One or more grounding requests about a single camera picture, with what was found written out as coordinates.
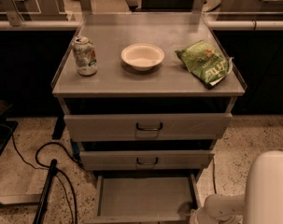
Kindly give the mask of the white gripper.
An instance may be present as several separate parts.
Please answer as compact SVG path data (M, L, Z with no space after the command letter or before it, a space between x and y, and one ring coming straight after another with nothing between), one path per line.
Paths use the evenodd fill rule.
M192 209L189 224L219 224L214 211L207 207Z

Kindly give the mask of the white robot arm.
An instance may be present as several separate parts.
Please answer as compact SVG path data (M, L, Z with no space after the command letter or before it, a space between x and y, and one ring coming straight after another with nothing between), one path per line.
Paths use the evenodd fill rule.
M190 224L283 224L283 151L261 154L249 169L244 194L209 195L191 211Z

